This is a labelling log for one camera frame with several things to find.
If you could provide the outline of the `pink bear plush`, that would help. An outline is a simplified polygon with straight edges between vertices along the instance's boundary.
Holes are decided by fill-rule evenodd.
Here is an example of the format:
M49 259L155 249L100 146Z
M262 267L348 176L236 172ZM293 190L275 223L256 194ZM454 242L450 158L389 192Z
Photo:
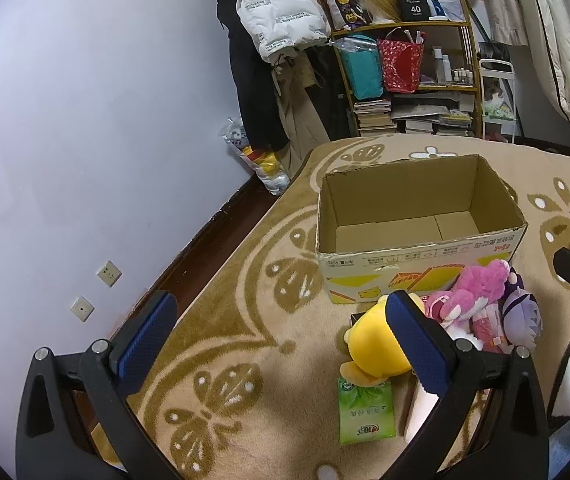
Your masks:
M426 315L444 328L463 326L503 296L509 273L509 263L503 259L486 266L466 266L449 290L438 290L427 298Z

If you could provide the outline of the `wooden bookshelf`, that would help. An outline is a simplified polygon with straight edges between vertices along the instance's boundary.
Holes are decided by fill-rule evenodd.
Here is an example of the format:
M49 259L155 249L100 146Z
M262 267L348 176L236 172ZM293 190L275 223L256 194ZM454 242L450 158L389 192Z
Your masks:
M464 0L338 0L332 34L359 136L480 132L480 84Z

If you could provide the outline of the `red gift bag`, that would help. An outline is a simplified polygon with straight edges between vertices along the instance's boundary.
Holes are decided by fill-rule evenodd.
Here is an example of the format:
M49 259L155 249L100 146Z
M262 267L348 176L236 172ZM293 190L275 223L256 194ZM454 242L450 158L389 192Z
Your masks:
M424 45L407 39L406 32L395 27L383 39L377 40L383 85L388 92L410 94L419 88Z

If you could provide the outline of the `black hanging coat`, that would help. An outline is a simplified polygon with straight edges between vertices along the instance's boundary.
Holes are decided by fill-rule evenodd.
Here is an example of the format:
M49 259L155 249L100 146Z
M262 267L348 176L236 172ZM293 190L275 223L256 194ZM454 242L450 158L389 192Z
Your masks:
M264 62L236 12L237 0L217 0L217 16L229 37L230 66L249 144L278 152L289 142L275 96L272 67Z

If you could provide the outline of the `purple haired doll plush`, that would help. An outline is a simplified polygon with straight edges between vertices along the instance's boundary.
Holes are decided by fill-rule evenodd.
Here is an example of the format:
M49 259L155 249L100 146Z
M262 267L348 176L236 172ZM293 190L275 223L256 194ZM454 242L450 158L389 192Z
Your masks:
M509 353L518 346L533 351L543 320L535 296L524 289L524 281L512 268L503 296L476 313L470 326L483 351Z

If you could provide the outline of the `green tissue pack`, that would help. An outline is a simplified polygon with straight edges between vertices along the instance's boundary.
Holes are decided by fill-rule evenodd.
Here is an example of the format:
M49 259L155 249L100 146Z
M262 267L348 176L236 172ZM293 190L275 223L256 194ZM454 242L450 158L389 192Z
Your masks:
M339 443L341 445L394 438L395 407L390 382L360 387L337 379Z

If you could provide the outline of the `white puffer jacket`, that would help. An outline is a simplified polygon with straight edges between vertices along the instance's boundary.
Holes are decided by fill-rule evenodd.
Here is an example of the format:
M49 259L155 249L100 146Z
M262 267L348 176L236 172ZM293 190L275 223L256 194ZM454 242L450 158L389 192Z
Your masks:
M317 0L236 0L236 13L261 58L271 65L325 44L331 34Z

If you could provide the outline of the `stack of books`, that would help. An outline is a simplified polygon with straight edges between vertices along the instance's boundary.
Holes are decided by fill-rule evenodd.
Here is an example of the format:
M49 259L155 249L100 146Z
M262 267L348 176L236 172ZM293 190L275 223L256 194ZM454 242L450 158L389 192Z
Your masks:
M388 99L358 101L353 104L352 110L361 136L389 132L395 128Z

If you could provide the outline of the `white trolley rack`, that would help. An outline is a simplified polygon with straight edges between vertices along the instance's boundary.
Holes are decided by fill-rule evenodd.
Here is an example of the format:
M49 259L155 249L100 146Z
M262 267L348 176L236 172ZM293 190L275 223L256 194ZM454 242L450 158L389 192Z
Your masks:
M518 114L516 75L511 62L480 58L479 87L483 140L515 143Z

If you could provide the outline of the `cardboard box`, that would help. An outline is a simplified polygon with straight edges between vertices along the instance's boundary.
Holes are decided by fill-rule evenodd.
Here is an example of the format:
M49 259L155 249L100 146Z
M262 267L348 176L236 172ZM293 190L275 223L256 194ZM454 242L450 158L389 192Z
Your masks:
M512 259L526 231L483 157L401 159L325 174L315 251L329 299L356 304L448 289L468 266Z

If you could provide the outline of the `plastic bag with toys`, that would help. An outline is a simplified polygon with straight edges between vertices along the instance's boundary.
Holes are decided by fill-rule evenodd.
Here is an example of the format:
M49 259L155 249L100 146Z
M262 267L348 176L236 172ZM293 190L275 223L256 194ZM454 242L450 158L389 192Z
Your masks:
M241 117L229 118L219 136L230 151L253 170L271 195L280 196L287 190L291 181L283 166L272 151L250 145Z

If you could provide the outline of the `wall socket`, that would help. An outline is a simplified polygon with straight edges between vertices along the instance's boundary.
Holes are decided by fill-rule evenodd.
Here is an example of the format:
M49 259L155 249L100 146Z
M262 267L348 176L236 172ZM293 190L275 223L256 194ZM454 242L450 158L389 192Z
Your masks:
M114 262L107 260L102 268L96 272L96 276L107 286L113 287L119 278L122 276L122 271L120 271Z
M74 300L69 310L76 318L79 318L81 322L86 322L93 313L94 307L86 298L79 296Z

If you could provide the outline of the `lower wall socket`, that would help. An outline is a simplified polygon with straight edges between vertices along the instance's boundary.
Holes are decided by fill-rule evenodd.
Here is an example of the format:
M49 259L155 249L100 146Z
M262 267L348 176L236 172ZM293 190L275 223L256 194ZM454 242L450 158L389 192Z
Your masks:
M74 300L69 310L76 318L79 318L81 322L86 322L93 313L94 307L86 298L79 296Z

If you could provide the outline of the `black box with 40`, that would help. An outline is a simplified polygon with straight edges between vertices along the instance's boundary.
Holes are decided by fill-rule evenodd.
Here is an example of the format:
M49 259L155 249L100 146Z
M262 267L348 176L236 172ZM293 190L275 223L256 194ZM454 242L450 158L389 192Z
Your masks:
M402 22L423 22L431 18L428 0L397 0Z

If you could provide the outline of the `yellow dog plush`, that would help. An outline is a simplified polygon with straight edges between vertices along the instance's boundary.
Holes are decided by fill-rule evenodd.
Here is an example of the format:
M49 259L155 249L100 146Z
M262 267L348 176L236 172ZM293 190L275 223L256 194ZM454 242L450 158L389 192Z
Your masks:
M352 385L376 387L390 377L412 370L387 323L388 298L389 295L381 296L343 335L351 360L340 365L339 373Z

